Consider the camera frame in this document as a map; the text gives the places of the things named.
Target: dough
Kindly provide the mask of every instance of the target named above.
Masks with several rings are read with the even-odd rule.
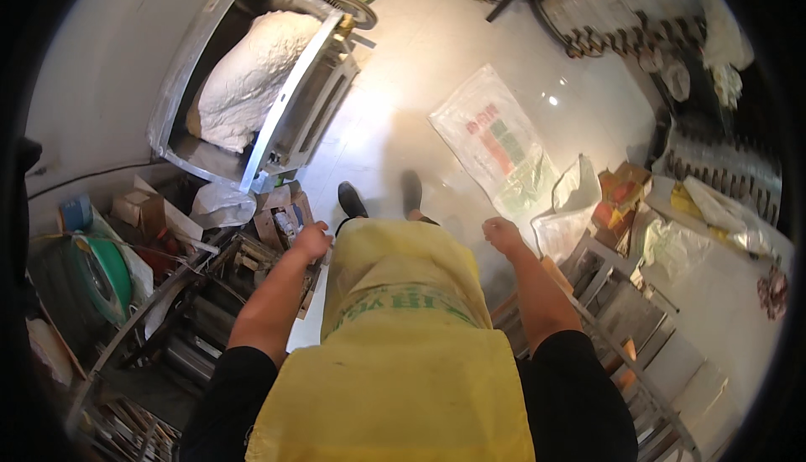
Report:
[[[188,131],[242,153],[263,127],[288,73],[321,26],[311,15],[290,11],[255,18],[194,97],[186,118]]]

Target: stainless steel frame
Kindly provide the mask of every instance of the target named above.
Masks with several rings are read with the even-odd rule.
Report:
[[[190,135],[185,114],[217,61],[269,11],[310,14],[322,26],[292,68],[251,146],[237,155]],[[358,73],[343,34],[344,13],[324,0],[209,0],[167,69],[148,123],[156,153],[191,174],[242,192],[264,193],[276,176],[308,162],[334,110]]]

